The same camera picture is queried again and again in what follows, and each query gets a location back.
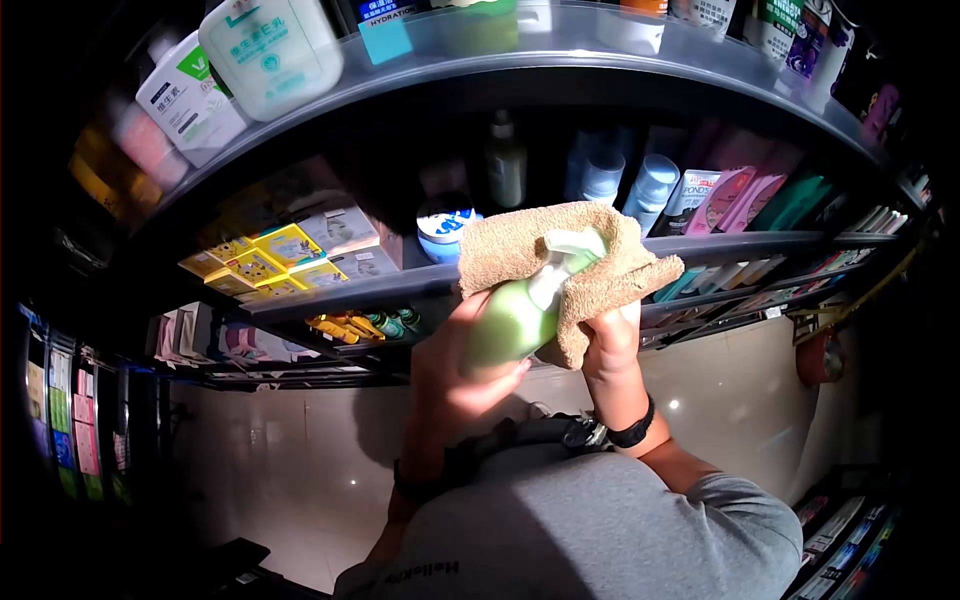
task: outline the green bottle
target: green bottle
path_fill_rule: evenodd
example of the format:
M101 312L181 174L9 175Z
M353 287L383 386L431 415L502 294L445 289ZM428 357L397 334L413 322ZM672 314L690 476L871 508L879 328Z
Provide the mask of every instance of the green bottle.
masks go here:
M412 308L398 308L396 313L404 327L420 335L420 313Z
M607 255L607 242L595 228L553 229L543 243L543 266L526 279L504 283L484 305L468 336L463 365L468 379L506 374L553 339L566 281Z
M397 319L391 319L387 313L364 313L364 317L370 319L370 324L380 330L388 340L398 340L403 337L403 325Z

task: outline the price tag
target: price tag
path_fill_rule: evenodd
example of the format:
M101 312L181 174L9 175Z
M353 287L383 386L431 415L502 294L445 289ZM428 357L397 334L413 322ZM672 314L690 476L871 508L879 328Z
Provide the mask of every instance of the price tag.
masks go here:
M763 311L763 315L767 319L775 319L783 314L783 309L786 308L786 304L781 304L780 306L771 306Z

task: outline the gray t-shirt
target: gray t-shirt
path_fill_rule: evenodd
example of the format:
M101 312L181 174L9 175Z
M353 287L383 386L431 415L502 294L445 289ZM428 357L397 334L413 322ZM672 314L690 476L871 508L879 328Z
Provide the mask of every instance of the gray t-shirt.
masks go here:
M800 522L753 483L715 473L684 495L636 459L555 462L557 448L487 461L420 508L393 562L344 571L334 597L774 599L797 574Z

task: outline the person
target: person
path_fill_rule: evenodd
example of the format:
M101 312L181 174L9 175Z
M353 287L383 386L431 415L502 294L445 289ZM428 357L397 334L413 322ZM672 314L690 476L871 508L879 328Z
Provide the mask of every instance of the person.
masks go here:
M464 300L414 348L387 524L370 556L337 578L334 598L779 598L800 568L800 522L753 483L685 452L659 412L630 447L519 445L487 458L465 485L438 484L451 455L444 444L530 367L527 359L484 384L460 376L488 295ZM642 428L650 401L636 358L639 303L587 325L583 375L597 420L620 434Z

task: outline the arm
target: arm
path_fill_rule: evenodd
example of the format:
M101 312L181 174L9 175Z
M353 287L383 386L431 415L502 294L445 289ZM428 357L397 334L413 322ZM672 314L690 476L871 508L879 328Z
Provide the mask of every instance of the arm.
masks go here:
M530 368L529 360L521 361L512 372L489 383L471 383L461 377L467 334L489 295L482 292L464 300L432 336L413 349L413 411L404 423L399 462L404 482L438 481L444 472L444 444L515 390ZM394 487L387 525L367 562L387 562L396 556L407 524L419 507Z
M649 408L636 360L639 323L639 302L587 321L593 336L584 356L584 379L597 418L613 431L627 429ZM659 410L643 441L618 451L643 461L672 492L685 493L701 477L720 470L680 448Z

